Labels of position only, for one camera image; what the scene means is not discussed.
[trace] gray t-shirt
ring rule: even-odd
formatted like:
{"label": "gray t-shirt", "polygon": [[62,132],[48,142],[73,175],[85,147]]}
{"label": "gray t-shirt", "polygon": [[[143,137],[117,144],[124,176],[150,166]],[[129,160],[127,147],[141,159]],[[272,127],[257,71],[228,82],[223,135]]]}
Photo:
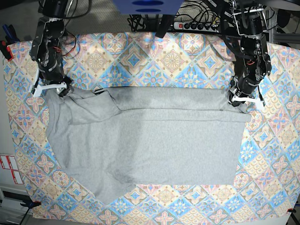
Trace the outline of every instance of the gray t-shirt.
{"label": "gray t-shirt", "polygon": [[66,173],[108,204],[135,184],[233,184],[251,116],[212,89],[47,91],[47,137]]}

